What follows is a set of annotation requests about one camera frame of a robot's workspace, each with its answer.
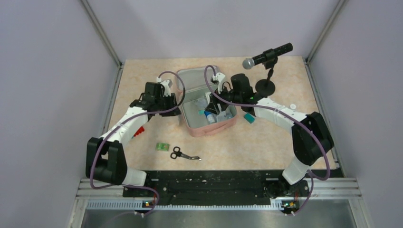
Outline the white blue dropper bottle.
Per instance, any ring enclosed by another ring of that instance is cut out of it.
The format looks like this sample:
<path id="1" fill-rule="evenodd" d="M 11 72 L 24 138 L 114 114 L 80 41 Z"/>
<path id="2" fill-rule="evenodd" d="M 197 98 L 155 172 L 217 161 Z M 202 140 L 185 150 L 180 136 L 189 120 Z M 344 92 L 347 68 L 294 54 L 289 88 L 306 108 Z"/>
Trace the white blue dropper bottle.
<path id="1" fill-rule="evenodd" d="M 214 114 L 212 114 L 211 112 L 208 112 L 208 111 L 204 111 L 204 115 L 206 116 L 206 119 L 207 119 L 209 124 L 216 123 Z"/>

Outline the clear bag teal strip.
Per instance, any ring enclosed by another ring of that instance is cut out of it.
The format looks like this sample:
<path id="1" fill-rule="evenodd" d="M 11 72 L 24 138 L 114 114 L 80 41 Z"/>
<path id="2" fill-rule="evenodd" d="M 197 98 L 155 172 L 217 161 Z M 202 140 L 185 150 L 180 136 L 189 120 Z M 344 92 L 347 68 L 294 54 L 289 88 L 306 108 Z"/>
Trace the clear bag teal strip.
<path id="1" fill-rule="evenodd" d="M 193 103 L 196 105 L 198 109 L 199 115 L 204 115 L 205 108 L 208 106 L 208 101 L 206 97 L 200 97 L 198 99 L 193 100 Z"/>

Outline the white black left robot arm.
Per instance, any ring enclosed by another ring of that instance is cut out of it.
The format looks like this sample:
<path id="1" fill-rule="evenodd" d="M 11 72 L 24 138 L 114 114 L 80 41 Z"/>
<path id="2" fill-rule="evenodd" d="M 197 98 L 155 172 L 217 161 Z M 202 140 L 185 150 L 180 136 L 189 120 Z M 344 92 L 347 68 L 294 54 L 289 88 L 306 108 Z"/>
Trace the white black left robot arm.
<path id="1" fill-rule="evenodd" d="M 130 103 L 122 118 L 108 132 L 88 141 L 88 178 L 111 185 L 132 185 L 140 196 L 147 196 L 152 192 L 152 183 L 146 179 L 146 172 L 128 167 L 124 147 L 154 115 L 180 115 L 171 86 L 171 80 L 147 82 L 144 92 L 139 99 Z"/>

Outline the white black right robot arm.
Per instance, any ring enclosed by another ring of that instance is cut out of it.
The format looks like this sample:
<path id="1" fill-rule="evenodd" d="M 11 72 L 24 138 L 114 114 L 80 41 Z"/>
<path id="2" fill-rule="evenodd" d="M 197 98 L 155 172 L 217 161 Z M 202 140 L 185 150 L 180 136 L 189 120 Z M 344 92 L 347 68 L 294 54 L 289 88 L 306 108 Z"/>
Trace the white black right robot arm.
<path id="1" fill-rule="evenodd" d="M 318 112 L 305 114 L 278 104 L 268 96 L 255 92 L 245 74 L 236 74 L 231 80 L 232 89 L 223 88 L 225 75 L 213 73 L 203 75 L 209 90 L 209 109 L 228 106 L 241 107 L 256 118 L 265 119 L 287 131 L 292 138 L 294 158 L 283 170 L 278 184 L 279 191 L 291 196 L 298 189 L 306 175 L 325 181 L 330 177 L 327 152 L 334 147 L 334 141 L 323 116 Z"/>

